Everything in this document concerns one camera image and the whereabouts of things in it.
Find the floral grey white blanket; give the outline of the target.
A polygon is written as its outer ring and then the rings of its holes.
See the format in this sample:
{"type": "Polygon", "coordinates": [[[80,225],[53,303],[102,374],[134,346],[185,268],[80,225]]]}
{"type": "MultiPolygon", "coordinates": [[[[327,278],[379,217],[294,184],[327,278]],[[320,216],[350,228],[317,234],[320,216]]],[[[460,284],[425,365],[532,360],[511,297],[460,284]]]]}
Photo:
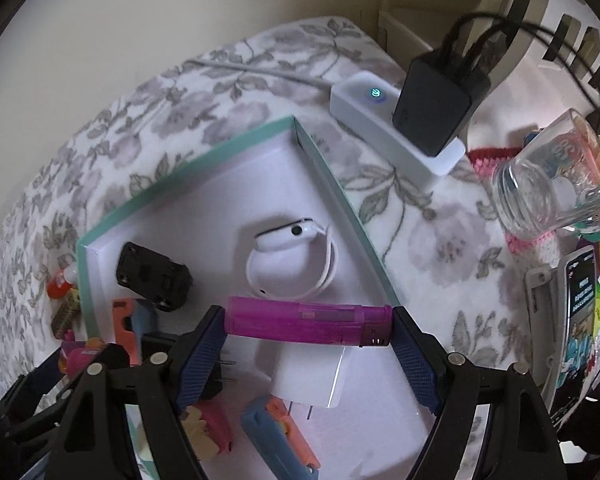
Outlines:
{"type": "Polygon", "coordinates": [[[328,110],[330,82],[361,70],[394,86],[402,68],[345,18],[309,18],[184,62],[87,122],[24,188],[0,227],[0,392],[54,350],[47,280],[78,239],[186,162],[292,115],[347,192],[414,319],[476,364],[531,358],[522,278],[480,178],[462,160],[431,193],[416,191],[328,110]]]}

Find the smartphone in stand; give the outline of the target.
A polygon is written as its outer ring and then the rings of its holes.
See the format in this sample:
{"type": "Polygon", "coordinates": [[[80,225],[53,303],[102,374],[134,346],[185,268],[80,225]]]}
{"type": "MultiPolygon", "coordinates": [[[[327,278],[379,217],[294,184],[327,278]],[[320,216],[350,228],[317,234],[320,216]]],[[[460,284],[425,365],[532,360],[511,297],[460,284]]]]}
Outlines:
{"type": "Polygon", "coordinates": [[[524,276],[532,341],[531,375],[558,427],[579,403],[595,365],[598,282],[595,249],[584,246],[557,266],[524,276]]]}

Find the large coral blue toy knife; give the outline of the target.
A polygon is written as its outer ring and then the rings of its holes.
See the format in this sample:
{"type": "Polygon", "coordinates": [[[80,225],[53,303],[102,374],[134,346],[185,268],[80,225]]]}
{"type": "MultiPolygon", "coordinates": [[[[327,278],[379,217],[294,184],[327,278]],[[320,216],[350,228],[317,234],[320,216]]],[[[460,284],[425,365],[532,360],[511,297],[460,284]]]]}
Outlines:
{"type": "Polygon", "coordinates": [[[154,305],[142,298],[121,298],[112,303],[114,339],[130,357],[132,365],[142,362],[142,338],[158,330],[154,305]]]}

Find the cream shelf unit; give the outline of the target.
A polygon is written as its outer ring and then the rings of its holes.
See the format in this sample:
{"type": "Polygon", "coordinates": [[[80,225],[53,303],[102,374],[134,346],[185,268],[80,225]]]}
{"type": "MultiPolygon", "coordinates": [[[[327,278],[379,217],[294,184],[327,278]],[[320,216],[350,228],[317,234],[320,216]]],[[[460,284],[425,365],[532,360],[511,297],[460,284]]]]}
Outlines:
{"type": "Polygon", "coordinates": [[[522,62],[527,61],[569,102],[600,97],[600,18],[585,0],[481,0],[471,20],[460,29],[463,53],[504,15],[505,27],[532,22],[544,27],[533,38],[526,32],[497,30],[486,40],[484,52],[491,86],[496,87],[522,62]]]}

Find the pink watch band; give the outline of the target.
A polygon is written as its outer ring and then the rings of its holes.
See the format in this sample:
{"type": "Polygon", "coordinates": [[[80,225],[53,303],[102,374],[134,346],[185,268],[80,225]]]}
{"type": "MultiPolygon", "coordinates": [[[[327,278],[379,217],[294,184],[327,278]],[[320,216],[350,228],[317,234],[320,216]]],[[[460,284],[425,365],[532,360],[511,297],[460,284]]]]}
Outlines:
{"type": "Polygon", "coordinates": [[[208,436],[220,449],[219,453],[229,453],[233,448],[234,434],[222,404],[217,400],[200,401],[197,408],[207,423],[208,436]]]}

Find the white watch band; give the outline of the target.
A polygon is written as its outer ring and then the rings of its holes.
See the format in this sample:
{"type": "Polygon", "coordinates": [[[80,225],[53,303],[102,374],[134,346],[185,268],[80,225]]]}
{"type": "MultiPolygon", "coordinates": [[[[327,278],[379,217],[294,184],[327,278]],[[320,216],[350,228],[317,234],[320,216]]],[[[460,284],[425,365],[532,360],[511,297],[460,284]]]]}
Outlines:
{"type": "Polygon", "coordinates": [[[262,298],[310,299],[332,284],[338,258],[332,227],[301,218],[253,237],[245,274],[251,290],[262,298]]]}

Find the teal rimmed white tray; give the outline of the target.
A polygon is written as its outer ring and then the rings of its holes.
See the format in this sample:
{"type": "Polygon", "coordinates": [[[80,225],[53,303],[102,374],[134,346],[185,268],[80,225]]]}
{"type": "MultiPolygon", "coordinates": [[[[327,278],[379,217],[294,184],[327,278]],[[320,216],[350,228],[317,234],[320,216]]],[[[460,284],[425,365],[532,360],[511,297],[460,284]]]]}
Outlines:
{"type": "MultiPolygon", "coordinates": [[[[193,277],[187,304],[158,317],[167,333],[193,330],[208,307],[246,296],[246,261],[259,232],[312,218],[331,226],[336,276],[323,304],[397,306],[399,297],[361,222],[315,143],[283,118],[212,148],[133,197],[79,241],[84,330],[114,339],[112,303],[125,296],[116,267],[126,242],[183,263],[193,277]]],[[[234,361],[219,401],[234,434],[232,450],[204,466],[212,479],[267,479],[271,471],[240,426],[246,404],[270,392],[279,342],[230,337],[234,361]]],[[[426,441],[432,418],[416,401],[388,347],[351,348],[340,402],[294,421],[324,479],[403,479],[426,441]]]]}

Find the red glue bottle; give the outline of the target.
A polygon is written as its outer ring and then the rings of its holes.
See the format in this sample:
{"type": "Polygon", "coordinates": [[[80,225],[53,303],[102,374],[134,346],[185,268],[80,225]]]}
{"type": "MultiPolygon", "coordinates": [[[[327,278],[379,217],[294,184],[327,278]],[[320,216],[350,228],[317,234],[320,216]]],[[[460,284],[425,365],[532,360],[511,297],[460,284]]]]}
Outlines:
{"type": "Polygon", "coordinates": [[[46,292],[50,299],[64,298],[78,282],[78,264],[70,263],[59,270],[47,283],[46,292]]]}

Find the pink yellow small toy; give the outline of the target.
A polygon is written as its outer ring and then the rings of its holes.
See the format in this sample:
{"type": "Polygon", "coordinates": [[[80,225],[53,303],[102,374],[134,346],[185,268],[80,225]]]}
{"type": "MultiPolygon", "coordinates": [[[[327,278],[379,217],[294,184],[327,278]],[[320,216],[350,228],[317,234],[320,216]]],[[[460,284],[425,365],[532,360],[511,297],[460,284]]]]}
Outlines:
{"type": "Polygon", "coordinates": [[[76,340],[73,330],[67,330],[62,336],[58,359],[61,374],[65,374],[69,379],[76,377],[91,364],[105,346],[98,337],[76,340]]]}

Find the cream plastic clip stand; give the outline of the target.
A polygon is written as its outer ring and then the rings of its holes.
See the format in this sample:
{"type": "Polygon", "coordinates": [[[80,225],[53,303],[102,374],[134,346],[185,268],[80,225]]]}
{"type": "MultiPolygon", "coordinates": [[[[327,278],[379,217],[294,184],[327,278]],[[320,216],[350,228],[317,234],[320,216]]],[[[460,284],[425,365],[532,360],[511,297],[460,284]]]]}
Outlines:
{"type": "Polygon", "coordinates": [[[198,460],[212,460],[219,454],[220,447],[210,437],[208,422],[202,418],[201,410],[194,406],[186,408],[182,425],[198,460]]]}

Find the small orange blue toy knife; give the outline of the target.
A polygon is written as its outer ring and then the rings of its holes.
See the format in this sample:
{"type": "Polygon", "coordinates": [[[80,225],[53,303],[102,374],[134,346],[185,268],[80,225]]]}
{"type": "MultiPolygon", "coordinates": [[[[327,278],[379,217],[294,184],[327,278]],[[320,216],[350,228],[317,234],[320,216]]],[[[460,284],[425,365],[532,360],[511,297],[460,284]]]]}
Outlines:
{"type": "Polygon", "coordinates": [[[317,480],[320,461],[277,396],[259,396],[240,415],[242,430],[276,479],[317,480]]]}

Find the magenta lighter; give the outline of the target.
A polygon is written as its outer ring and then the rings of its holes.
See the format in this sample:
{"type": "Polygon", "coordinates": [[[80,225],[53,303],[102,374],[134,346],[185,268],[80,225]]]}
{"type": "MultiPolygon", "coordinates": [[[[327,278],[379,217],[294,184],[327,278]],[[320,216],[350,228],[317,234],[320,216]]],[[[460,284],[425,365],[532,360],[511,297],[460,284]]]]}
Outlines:
{"type": "Polygon", "coordinates": [[[230,335],[294,344],[386,346],[391,335],[392,307],[233,296],[225,309],[224,326],[230,335]]]}

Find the black toy car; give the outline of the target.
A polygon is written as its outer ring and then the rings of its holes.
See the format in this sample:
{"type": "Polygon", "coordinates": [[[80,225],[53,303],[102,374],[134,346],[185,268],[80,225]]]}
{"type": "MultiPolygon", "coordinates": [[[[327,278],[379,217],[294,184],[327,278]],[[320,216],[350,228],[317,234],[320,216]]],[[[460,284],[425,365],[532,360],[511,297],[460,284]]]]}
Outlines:
{"type": "Polygon", "coordinates": [[[136,292],[162,312],[183,307],[193,286],[185,264],[133,242],[122,246],[116,279],[120,286],[136,292]]]}

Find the black wall charger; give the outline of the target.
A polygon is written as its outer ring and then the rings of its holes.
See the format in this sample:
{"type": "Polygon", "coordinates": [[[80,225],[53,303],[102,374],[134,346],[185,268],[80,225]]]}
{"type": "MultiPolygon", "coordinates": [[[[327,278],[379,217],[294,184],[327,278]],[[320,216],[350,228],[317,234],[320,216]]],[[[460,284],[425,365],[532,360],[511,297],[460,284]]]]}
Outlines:
{"type": "MultiPolygon", "coordinates": [[[[143,334],[140,338],[140,355],[143,359],[148,359],[152,354],[159,351],[169,353],[174,346],[178,335],[165,332],[150,332],[143,334]]],[[[209,377],[201,390],[199,401],[211,401],[217,396],[230,379],[224,379],[222,376],[222,365],[234,365],[234,361],[216,361],[211,369],[209,377]]]]}

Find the black plugged power adapter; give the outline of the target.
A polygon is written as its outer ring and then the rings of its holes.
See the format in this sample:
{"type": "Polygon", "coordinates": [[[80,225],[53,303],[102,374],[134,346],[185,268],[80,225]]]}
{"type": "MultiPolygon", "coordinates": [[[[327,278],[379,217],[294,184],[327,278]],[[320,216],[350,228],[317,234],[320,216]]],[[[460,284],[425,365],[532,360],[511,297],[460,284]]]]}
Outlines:
{"type": "Polygon", "coordinates": [[[481,68],[465,70],[462,63],[434,50],[408,66],[392,123],[427,156],[439,155],[460,134],[491,88],[481,68]]]}

